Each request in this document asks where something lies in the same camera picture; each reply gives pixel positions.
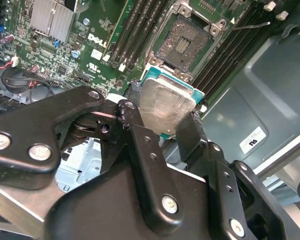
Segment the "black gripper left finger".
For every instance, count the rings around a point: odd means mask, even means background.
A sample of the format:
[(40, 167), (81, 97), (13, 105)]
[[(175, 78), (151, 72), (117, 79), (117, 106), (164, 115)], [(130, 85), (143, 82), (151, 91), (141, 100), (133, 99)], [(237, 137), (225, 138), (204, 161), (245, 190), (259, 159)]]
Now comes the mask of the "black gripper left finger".
[(179, 229), (185, 218), (182, 200), (138, 107), (125, 99), (110, 103), (90, 87), (77, 87), (0, 116), (0, 184), (26, 190), (48, 186), (72, 123), (89, 115), (114, 131), (112, 136), (99, 135), (112, 142), (102, 160), (106, 170), (99, 176), (129, 164), (145, 224), (162, 236)]

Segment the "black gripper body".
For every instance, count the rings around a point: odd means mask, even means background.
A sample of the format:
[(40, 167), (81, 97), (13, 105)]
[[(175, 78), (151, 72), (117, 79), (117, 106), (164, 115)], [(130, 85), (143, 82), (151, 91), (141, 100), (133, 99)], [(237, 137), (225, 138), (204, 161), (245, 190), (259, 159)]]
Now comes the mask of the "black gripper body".
[(62, 196), (44, 221), (46, 240), (208, 240), (207, 185), (169, 167), (185, 208), (182, 226), (159, 235), (144, 222), (132, 168), (120, 164)]

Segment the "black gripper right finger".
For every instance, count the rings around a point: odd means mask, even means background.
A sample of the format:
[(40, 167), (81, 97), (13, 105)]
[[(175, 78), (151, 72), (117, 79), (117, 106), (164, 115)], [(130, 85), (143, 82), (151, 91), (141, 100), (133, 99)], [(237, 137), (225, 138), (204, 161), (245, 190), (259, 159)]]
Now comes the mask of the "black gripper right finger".
[(207, 183), (209, 230), (214, 240), (290, 240), (292, 220), (245, 163), (227, 162), (208, 141), (196, 112), (176, 129), (181, 161)]

